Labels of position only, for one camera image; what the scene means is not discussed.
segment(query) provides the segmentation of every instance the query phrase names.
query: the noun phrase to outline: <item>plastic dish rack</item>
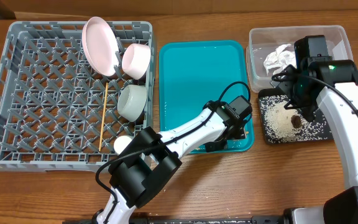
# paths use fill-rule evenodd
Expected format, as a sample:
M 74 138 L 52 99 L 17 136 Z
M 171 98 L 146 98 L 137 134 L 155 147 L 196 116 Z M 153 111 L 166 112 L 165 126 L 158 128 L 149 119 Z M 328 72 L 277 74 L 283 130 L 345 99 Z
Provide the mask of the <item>plastic dish rack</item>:
M 0 170 L 96 171 L 115 156 L 113 142 L 152 125 L 156 45 L 148 22 L 108 22 L 116 35 L 120 65 L 116 74 L 96 73 L 83 54 L 85 22 L 15 22 L 7 33 L 0 63 Z M 143 81 L 121 68 L 131 43 L 151 48 Z M 99 152 L 106 82 L 108 102 Z M 117 110 L 120 91 L 145 85 L 144 117 L 135 123 Z

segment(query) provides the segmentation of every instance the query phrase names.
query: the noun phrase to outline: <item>cup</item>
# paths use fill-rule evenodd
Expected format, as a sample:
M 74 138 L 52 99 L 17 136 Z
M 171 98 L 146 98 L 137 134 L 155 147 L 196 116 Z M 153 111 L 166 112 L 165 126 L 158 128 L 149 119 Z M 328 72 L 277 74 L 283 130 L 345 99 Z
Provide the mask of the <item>cup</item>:
M 131 143 L 132 139 L 134 137 L 132 136 L 119 136 L 114 141 L 114 152 L 116 152 L 117 155 L 120 155 L 124 149 Z
M 142 114 L 147 102 L 147 90 L 144 86 L 128 85 L 118 98 L 118 113 L 130 122 Z
M 122 57 L 122 70 L 138 80 L 146 73 L 150 58 L 151 50 L 148 45 L 131 44 Z

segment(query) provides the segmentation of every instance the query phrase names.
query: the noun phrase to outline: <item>tray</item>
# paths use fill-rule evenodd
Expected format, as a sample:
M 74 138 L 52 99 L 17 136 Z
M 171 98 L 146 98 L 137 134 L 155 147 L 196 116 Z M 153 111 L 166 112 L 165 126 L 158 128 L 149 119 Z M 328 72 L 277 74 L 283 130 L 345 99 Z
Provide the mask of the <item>tray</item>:
M 277 102 L 288 102 L 288 97 L 283 95 L 280 90 L 275 88 L 260 90 L 258 93 L 258 105 L 260 111 L 260 121 L 262 123 L 262 131 L 264 134 L 264 139 L 267 144 L 283 144 L 290 142 L 303 142 L 303 141 L 321 141 L 321 140 L 332 140 L 334 139 L 331 129 L 329 128 L 326 118 L 319 109 L 314 112 L 315 119 L 313 122 L 306 123 L 298 133 L 294 136 L 282 139 L 278 138 L 275 134 L 272 134 L 273 131 L 268 127 L 266 117 L 266 108 L 271 108 Z M 280 108 L 280 111 L 286 111 L 284 107 Z M 293 110 L 293 113 L 301 116 L 297 110 Z
M 152 125 L 155 39 L 148 22 L 108 22 L 117 37 L 116 75 L 97 74 L 83 54 L 84 22 L 14 22 L 0 62 L 0 170 L 92 170 L 115 155 L 117 136 Z M 146 44 L 152 59 L 146 79 L 136 82 L 121 68 L 131 43 Z M 99 148 L 105 84 L 108 105 Z M 144 117 L 135 123 L 116 111 L 119 92 L 144 85 Z
M 209 100 L 217 100 L 235 81 L 247 83 L 242 46 L 232 40 L 179 42 L 160 51 L 160 130 L 176 128 L 198 116 Z M 242 85 L 233 86 L 223 97 L 230 103 L 239 95 L 248 96 Z M 254 143 L 252 120 L 245 128 L 245 139 L 228 141 L 227 149 L 216 152 L 241 152 Z M 200 146 L 192 154 L 205 153 Z

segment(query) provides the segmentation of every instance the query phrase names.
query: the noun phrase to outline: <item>wooden tabletop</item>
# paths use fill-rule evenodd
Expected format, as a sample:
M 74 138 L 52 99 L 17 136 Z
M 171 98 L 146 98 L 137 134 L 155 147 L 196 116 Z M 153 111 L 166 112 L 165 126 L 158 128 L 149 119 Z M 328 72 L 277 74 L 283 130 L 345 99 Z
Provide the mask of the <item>wooden tabletop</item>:
M 341 25 L 358 68 L 358 11 L 314 11 L 194 16 L 119 17 L 152 23 L 158 49 L 169 42 L 236 40 L 244 48 L 255 27 Z M 0 21 L 0 57 L 12 21 Z M 136 212 L 172 218 L 251 217 L 281 214 L 289 207 L 322 205 L 344 190 L 334 141 L 268 146 L 263 140 L 256 94 L 255 143 L 235 154 L 186 156 L 150 203 Z M 159 128 L 158 72 L 154 128 Z M 103 175 L 109 180 L 109 174 Z M 108 193 L 90 172 L 0 172 L 0 223 L 61 223 L 90 218 Z

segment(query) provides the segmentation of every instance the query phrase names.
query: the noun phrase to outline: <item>white tissue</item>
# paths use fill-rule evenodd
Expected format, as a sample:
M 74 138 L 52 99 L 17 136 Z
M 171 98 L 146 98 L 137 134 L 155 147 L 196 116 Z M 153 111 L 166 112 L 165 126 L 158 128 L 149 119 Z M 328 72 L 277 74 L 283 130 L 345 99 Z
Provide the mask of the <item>white tissue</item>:
M 269 75 L 269 70 L 272 68 L 277 68 L 273 71 L 273 75 L 280 73 L 289 65 L 293 65 L 296 68 L 295 53 L 285 50 L 289 46 L 291 46 L 291 44 L 283 44 L 266 57 L 264 67 L 267 75 Z

